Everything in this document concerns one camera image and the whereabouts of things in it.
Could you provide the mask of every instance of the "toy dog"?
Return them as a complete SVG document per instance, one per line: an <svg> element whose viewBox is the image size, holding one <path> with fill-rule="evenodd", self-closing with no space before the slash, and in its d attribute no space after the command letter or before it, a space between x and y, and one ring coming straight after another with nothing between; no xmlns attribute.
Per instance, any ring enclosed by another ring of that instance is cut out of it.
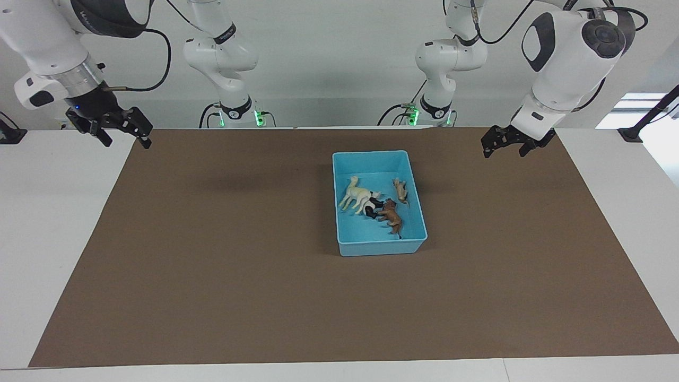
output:
<svg viewBox="0 0 679 382"><path fill-rule="evenodd" d="M365 212L365 215L369 218L375 219L378 217L378 213L375 212L376 208L383 208L384 207L384 202L380 202L378 198L382 195L381 192L373 192L372 197L368 200L367 203L365 203L365 207L363 208L363 211Z"/></svg>
<svg viewBox="0 0 679 382"><path fill-rule="evenodd" d="M370 190L367 188L356 187L358 183L359 177L351 177L351 183L349 183L349 187L346 188L346 195L339 203L339 207L342 208L342 211L346 211L346 209L349 207L349 203L351 203L353 200L356 200L356 203L351 208L358 207L359 209L356 210L356 215L360 215L361 212L363 212L363 208L365 208L365 204L370 201L372 192L370 192Z"/></svg>
<svg viewBox="0 0 679 382"><path fill-rule="evenodd" d="M405 182L400 181L399 178L394 179L394 187L396 187L396 194L399 197L399 202L410 207L408 203L408 190L405 189Z"/></svg>
<svg viewBox="0 0 679 382"><path fill-rule="evenodd" d="M382 215L379 221L383 222L384 220L389 220L389 223L387 223L391 227L391 232L389 233L392 235L396 234L399 236L399 239L402 239L401 226L403 225L403 220L401 220L399 214L396 213L396 202L387 199L386 202L384 202L384 207L381 211L378 211L378 214Z"/></svg>

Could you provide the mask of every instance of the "blue plastic bin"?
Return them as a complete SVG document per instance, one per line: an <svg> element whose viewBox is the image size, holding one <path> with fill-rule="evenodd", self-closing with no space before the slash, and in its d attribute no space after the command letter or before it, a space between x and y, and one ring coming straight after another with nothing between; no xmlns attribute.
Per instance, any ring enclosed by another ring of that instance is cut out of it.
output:
<svg viewBox="0 0 679 382"><path fill-rule="evenodd" d="M427 239L420 198L410 167L408 153L384 152L338 152L333 154L335 176L335 216L337 218L337 242L342 256L370 256L415 253ZM396 211L403 220L402 239L391 235L387 222L379 222L364 213L355 215L351 206L346 211L339 204L346 194L352 176L359 177L358 187L382 193L381 201L387 198L397 203ZM392 180L399 178L406 182L410 207L400 203Z"/></svg>

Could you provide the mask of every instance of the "white table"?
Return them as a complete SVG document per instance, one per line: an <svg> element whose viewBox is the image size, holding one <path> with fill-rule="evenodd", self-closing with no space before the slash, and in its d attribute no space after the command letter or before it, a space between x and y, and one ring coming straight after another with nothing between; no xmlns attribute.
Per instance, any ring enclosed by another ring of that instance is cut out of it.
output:
<svg viewBox="0 0 679 382"><path fill-rule="evenodd" d="M558 133L679 336L679 189L615 131ZM12 233L0 237L2 382L677 381L679 355L25 370L134 143L111 136L107 149L75 131L32 131L0 147L0 227Z"/></svg>

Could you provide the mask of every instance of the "green glowing indicator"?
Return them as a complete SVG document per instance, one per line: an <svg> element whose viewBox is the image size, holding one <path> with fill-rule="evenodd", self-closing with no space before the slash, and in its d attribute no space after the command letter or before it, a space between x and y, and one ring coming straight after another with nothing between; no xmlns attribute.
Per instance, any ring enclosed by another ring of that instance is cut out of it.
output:
<svg viewBox="0 0 679 382"><path fill-rule="evenodd" d="M419 117L420 117L420 110L414 109L413 112L410 113L410 118L408 118L408 124L410 126L417 126Z"/></svg>
<svg viewBox="0 0 679 382"><path fill-rule="evenodd" d="M259 111L255 110L255 122L257 123L257 127L264 126L264 118L262 118L261 113Z"/></svg>

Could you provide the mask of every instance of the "white toy dog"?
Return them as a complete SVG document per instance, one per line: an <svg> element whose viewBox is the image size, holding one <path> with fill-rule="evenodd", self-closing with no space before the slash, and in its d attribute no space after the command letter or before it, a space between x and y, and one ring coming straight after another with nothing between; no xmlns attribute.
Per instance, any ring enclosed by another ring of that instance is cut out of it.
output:
<svg viewBox="0 0 679 382"><path fill-rule="evenodd" d="M377 196L374 196L373 193L367 188L356 187L357 184L359 184L359 177L351 177L351 183L349 183L349 187L346 188L346 195L339 203L339 207L342 208L342 211L346 211L346 209L349 207L349 203L355 200L356 203L351 208L358 207L359 209L356 211L356 215L360 215L361 212L363 212L365 205L370 201L370 198L379 198L380 193L376 192L375 194Z"/></svg>

